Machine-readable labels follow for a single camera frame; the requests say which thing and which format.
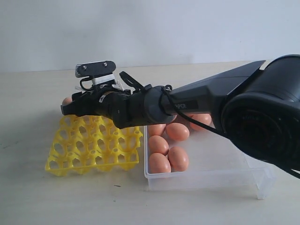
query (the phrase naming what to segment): robotic arm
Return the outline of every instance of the robotic arm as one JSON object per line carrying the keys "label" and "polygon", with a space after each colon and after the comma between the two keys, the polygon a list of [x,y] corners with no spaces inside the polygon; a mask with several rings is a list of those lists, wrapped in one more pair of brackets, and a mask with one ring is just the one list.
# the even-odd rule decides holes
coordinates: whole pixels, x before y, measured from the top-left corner
{"label": "robotic arm", "polygon": [[[141,85],[121,72],[135,90],[125,90],[114,78],[112,61],[76,66],[83,92],[62,105],[64,115],[102,115],[122,129],[169,123],[176,114],[229,139],[247,155],[276,165],[300,178],[300,55],[244,66],[172,89],[171,85]],[[91,81],[92,87],[83,86]],[[210,113],[215,128],[185,113]]]}

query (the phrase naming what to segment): white table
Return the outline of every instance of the white table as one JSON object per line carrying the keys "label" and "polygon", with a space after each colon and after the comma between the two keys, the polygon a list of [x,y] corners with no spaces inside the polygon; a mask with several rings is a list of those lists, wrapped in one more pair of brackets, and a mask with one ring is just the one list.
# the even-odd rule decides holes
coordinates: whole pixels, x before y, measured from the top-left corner
{"label": "white table", "polygon": [[[246,62],[118,68],[146,85],[173,87]],[[0,224],[278,224],[299,222],[300,180],[275,169],[270,196],[247,188],[149,192],[140,163],[129,172],[55,177],[44,171],[60,104],[74,71],[0,75]]]}

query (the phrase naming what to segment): white wall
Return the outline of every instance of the white wall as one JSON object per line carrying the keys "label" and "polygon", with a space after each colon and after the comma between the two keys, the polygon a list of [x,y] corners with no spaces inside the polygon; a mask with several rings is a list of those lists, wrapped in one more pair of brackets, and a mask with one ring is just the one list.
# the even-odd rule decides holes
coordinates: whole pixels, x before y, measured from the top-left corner
{"label": "white wall", "polygon": [[0,0],[0,72],[300,53],[299,0]]}

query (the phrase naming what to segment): transparent plastic box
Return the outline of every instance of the transparent plastic box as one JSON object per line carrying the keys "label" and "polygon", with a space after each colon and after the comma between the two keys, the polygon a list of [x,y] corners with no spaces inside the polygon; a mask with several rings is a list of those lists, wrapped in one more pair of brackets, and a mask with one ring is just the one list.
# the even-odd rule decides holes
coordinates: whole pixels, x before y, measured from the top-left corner
{"label": "transparent plastic box", "polygon": [[145,177],[149,190],[184,190],[210,187],[257,187],[257,198],[264,199],[272,189],[276,176],[270,164],[251,158],[229,140],[210,131],[193,131],[184,142],[171,142],[183,147],[189,156],[189,167],[184,172],[150,173],[148,131],[144,127]]}

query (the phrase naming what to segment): egg tray cell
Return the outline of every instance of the egg tray cell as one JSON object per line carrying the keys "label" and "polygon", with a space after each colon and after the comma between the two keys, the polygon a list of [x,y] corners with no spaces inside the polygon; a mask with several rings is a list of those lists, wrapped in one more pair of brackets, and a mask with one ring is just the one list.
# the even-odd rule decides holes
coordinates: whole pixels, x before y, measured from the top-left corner
{"label": "egg tray cell", "polygon": [[91,169],[103,172],[120,166],[127,171],[139,163],[140,127],[118,129],[102,116],[63,116],[56,131],[45,170],[66,176]]}

